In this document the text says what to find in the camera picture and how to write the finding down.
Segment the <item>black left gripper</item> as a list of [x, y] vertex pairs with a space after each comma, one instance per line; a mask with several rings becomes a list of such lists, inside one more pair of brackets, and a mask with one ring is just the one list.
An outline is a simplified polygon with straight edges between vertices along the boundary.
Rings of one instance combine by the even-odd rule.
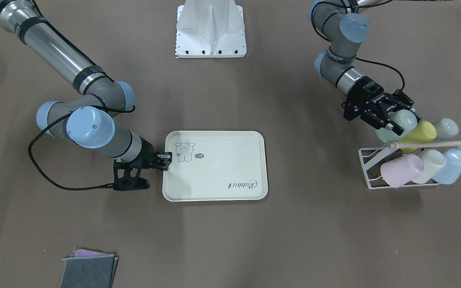
[[[384, 103], [386, 97], [389, 97], [389, 105]], [[413, 108], [415, 102], [407, 94], [402, 90], [395, 90], [392, 94], [386, 93], [384, 88], [370, 77], [362, 77], [354, 82], [348, 91], [346, 101], [360, 105], [362, 121], [377, 130], [391, 130], [398, 136], [404, 133], [404, 128], [394, 122], [395, 112], [407, 110], [415, 116], [416, 122], [421, 120], [421, 116]]]

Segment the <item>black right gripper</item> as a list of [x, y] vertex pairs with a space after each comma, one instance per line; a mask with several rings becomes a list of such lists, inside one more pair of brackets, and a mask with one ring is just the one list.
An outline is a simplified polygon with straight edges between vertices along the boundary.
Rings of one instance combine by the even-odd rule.
[[154, 168], [159, 171], [168, 171], [172, 162], [172, 153], [164, 152], [158, 153], [154, 146], [148, 141], [141, 140], [141, 150], [138, 155], [139, 168]]

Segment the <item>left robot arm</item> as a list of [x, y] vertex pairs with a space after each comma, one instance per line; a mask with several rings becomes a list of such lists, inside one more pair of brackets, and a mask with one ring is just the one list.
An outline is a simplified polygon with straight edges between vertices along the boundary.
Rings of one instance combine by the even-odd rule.
[[329, 47], [318, 55], [313, 66], [346, 97], [341, 105], [344, 119], [360, 118], [375, 129], [385, 128], [400, 136], [405, 129], [395, 123], [393, 114], [415, 112], [414, 101], [404, 93], [402, 73], [392, 69], [401, 77], [402, 87], [390, 94], [353, 66], [370, 28], [368, 18], [361, 12], [386, 4], [387, 0], [315, 0], [308, 11], [309, 21]]

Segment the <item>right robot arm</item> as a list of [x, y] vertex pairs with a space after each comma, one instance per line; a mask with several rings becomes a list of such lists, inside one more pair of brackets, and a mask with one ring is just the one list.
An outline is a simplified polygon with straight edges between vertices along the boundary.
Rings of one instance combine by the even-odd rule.
[[157, 151], [115, 120], [136, 103], [130, 84], [108, 76], [51, 24], [34, 0], [0, 0], [0, 28], [13, 33], [78, 95], [38, 108], [36, 124], [45, 134], [113, 159], [117, 168], [168, 169], [172, 153]]

